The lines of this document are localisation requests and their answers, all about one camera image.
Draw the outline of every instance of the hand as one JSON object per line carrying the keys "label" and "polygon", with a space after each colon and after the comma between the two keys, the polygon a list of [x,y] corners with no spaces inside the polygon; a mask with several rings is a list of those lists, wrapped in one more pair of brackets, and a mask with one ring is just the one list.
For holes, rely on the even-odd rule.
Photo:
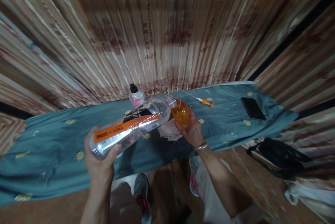
{"label": "hand", "polygon": [[89,148],[89,139],[94,130],[96,128],[92,129],[85,139],[85,163],[91,178],[91,187],[108,188],[114,178],[113,162],[122,146],[121,144],[115,145],[104,160],[97,160]]}
{"label": "hand", "polygon": [[189,108],[189,122],[186,128],[181,126],[176,121],[174,122],[176,128],[180,131],[183,137],[189,142],[194,148],[201,146],[205,143],[201,133],[201,123],[195,117],[193,110]]}

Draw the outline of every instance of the orange label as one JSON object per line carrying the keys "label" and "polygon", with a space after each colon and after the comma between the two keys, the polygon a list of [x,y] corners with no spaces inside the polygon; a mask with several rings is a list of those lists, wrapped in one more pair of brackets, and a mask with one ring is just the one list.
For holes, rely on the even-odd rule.
{"label": "orange label", "polygon": [[116,125],[113,125],[109,128],[103,129],[101,131],[97,131],[94,133],[94,143],[99,143],[101,141],[104,141],[110,137],[113,137],[123,131],[129,130],[131,128],[137,127],[140,124],[148,123],[150,121],[154,121],[161,118],[158,113],[147,115],[147,116],[141,116],[132,120],[129,120],[125,123],[119,123]]}

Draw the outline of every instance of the fingers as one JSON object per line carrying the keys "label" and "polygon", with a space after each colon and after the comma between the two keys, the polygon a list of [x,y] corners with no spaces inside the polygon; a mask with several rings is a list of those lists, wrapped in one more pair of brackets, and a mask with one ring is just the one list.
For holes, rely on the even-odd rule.
{"label": "fingers", "polygon": [[180,133],[184,136],[186,134],[186,130],[183,126],[181,126],[177,121],[174,122],[176,128],[180,131]]}
{"label": "fingers", "polygon": [[113,164],[114,160],[119,155],[121,149],[122,149],[121,144],[113,146],[113,148],[109,151],[108,156],[103,161],[104,168],[109,168]]}
{"label": "fingers", "polygon": [[92,130],[90,130],[90,132],[87,134],[87,137],[85,138],[84,145],[85,145],[85,152],[86,152],[86,153],[89,153],[89,152],[90,152],[89,140],[90,140],[90,137],[91,137],[92,133],[93,133],[97,128],[100,128],[100,126],[98,126],[98,127],[94,127]]}
{"label": "fingers", "polygon": [[188,108],[188,110],[189,110],[189,118],[190,118],[190,120],[194,120],[194,119],[196,120],[196,116],[195,116],[193,110],[191,110],[190,108]]}

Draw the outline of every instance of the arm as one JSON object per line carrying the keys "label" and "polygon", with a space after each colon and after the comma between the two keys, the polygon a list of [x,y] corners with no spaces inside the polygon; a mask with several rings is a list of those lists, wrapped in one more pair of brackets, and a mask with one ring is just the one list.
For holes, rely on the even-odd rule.
{"label": "arm", "polygon": [[121,150],[120,145],[115,145],[104,160],[95,159],[88,145],[94,130],[92,129],[85,139],[85,163],[91,178],[91,188],[80,224],[108,223],[111,184],[114,177],[113,162]]}
{"label": "arm", "polygon": [[[205,143],[201,133],[201,124],[191,109],[188,126],[183,128],[176,122],[176,127],[194,148]],[[203,160],[214,189],[230,217],[234,217],[252,204],[252,198],[239,180],[214,155],[209,147],[198,150],[198,154]]]}

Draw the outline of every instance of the white pants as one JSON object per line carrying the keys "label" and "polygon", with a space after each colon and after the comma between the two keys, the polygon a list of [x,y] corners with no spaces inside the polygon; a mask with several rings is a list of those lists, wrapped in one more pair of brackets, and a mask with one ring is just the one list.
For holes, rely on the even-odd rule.
{"label": "white pants", "polygon": [[127,182],[121,182],[111,192],[110,220],[113,224],[141,223],[142,210],[137,205]]}
{"label": "white pants", "polygon": [[[269,223],[277,223],[259,205],[254,202],[252,206],[239,213],[233,219],[221,204],[221,201],[214,190],[209,173],[202,159],[198,156],[199,167],[195,175],[198,184],[198,192],[205,205],[204,222],[211,224],[253,224],[265,219]],[[230,171],[229,165],[220,160]],[[116,224],[140,224],[142,211],[137,205],[131,193],[131,188],[127,182],[121,182],[112,192],[110,201],[110,217],[112,223]]]}
{"label": "white pants", "polygon": [[[229,165],[220,159],[220,161],[231,171]],[[202,159],[198,156],[199,167],[195,174],[195,180],[198,184],[198,192],[205,205],[203,221],[205,223],[230,223],[230,216],[221,204],[221,201],[214,190],[214,186],[209,177]]]}

